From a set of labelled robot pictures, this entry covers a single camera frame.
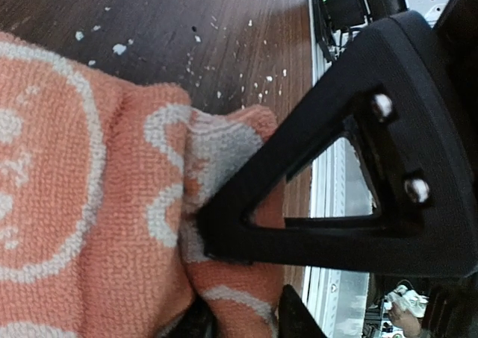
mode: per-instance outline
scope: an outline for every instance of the white circle on towel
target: white circle on towel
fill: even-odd
[[[22,124],[14,110],[0,109],[0,143],[11,144],[22,133]]]

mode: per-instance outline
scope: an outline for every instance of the screw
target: screw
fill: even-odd
[[[373,96],[372,110],[379,119],[379,122],[384,122],[394,110],[394,105],[388,96],[379,93]]]
[[[405,192],[415,204],[423,204],[430,196],[430,188],[422,179],[405,180]]]

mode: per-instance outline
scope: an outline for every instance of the person's hand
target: person's hand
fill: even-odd
[[[406,310],[403,312],[397,304],[392,303],[391,310],[388,311],[391,324],[397,328],[403,329],[403,334],[407,338],[419,337],[421,334],[421,324],[418,318],[412,312]]]

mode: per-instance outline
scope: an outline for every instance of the orange towel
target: orange towel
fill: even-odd
[[[274,337],[282,267],[204,257],[194,213],[275,127],[0,34],[0,337],[162,337],[196,294]],[[281,188],[256,215],[282,225]]]

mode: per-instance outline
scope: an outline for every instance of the wooden table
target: wooden table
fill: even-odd
[[[308,0],[0,0],[0,29],[136,84],[179,83],[209,113],[262,103],[283,120],[311,87]],[[305,171],[285,215],[306,216],[309,191]],[[286,279],[299,288],[302,270]]]

